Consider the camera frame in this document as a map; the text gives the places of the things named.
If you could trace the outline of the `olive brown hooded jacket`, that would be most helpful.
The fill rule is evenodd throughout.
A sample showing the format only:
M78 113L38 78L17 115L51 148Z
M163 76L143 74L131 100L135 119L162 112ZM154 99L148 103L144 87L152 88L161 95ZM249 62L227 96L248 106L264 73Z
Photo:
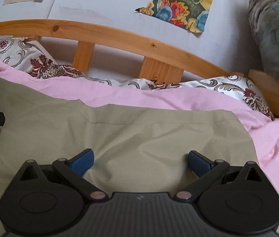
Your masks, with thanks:
M237 166L257 161L252 138L225 110L93 108L0 78L0 111L0 198L26 160L46 165L87 148L96 161L84 178L107 193L174 194L197 179L186 164L191 150Z

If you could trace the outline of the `colourful floral wall poster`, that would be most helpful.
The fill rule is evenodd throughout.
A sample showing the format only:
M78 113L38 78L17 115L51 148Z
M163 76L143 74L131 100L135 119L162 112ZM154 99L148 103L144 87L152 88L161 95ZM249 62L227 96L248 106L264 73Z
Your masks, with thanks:
M204 32L213 0L151 0L136 12L155 17L191 33Z

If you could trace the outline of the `pink bed sheet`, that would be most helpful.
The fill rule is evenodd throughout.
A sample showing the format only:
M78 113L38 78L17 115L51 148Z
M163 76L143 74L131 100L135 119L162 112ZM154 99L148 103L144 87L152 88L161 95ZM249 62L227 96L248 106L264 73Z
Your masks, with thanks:
M254 141L258 162L279 193L279 119L271 120L243 101L205 88L139 90L61 76L36 79L0 60L0 77L53 98L80 100L99 107L106 104L187 111L233 112Z

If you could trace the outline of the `floral patterned pillow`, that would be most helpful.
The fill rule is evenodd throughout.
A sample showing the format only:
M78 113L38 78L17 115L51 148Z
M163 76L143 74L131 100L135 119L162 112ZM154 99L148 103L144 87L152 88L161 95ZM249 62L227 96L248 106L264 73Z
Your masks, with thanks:
M102 80L88 77L71 65L58 64L50 53L31 38L0 36L0 60L8 66L28 73L36 79L49 79L59 76L81 78L107 84L109 86L144 89L146 80Z
M252 82L252 80L249 80L244 76L228 75L210 79L160 85L154 84L150 81L148 82L148 88L150 90L170 88L205 88L217 91L245 103L252 110L258 111L271 120L274 120L274 114L271 112L271 109L266 99L263 97L262 92Z

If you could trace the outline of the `wooden bed frame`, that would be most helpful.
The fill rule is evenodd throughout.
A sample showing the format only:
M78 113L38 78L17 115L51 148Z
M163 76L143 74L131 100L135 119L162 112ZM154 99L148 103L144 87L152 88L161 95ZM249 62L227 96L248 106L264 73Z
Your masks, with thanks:
M119 29L62 20L14 20L0 23L0 36L12 38L59 38L77 41L74 64L87 67L95 45L142 55L144 61L136 79L154 84L181 83L230 74L206 60L171 45ZM265 73L251 71L245 78L262 92L274 118L279 118L279 87Z

